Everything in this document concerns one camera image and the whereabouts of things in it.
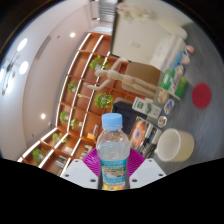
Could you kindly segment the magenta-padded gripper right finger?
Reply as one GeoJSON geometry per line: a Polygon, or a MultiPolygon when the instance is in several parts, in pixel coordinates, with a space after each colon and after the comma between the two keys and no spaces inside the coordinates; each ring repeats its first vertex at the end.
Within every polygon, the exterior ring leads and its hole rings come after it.
{"type": "Polygon", "coordinates": [[[130,189],[146,186],[166,176],[154,159],[145,159],[134,149],[130,149],[127,160],[127,175],[130,189]]]}

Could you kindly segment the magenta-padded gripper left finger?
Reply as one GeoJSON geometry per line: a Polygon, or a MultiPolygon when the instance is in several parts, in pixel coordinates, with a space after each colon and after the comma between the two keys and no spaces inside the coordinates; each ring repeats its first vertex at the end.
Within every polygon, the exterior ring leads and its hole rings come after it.
{"type": "Polygon", "coordinates": [[[62,178],[88,189],[97,189],[101,173],[97,150],[93,149],[82,159],[74,159],[62,178]]]}

